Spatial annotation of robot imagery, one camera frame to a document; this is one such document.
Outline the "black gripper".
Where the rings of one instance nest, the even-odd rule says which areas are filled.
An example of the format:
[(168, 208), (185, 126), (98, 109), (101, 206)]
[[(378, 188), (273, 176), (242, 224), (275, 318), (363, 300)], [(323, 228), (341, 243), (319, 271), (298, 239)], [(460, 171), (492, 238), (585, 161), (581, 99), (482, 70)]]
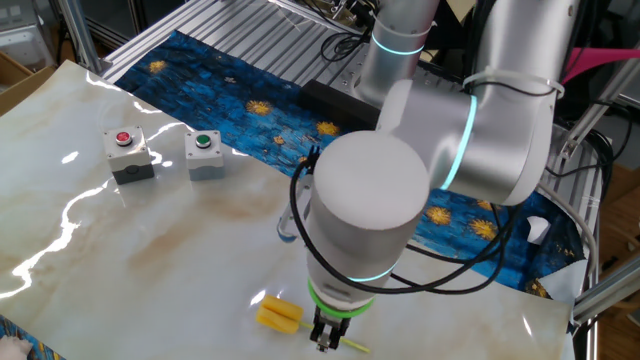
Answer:
[(329, 348), (336, 350), (340, 340), (346, 334), (350, 325), (349, 318), (341, 318), (329, 314), (322, 310), (318, 305), (315, 306), (313, 317), (313, 328), (310, 334), (310, 340), (316, 343), (316, 349), (320, 352), (328, 351), (328, 335), (324, 332), (325, 328), (331, 328), (329, 333)]

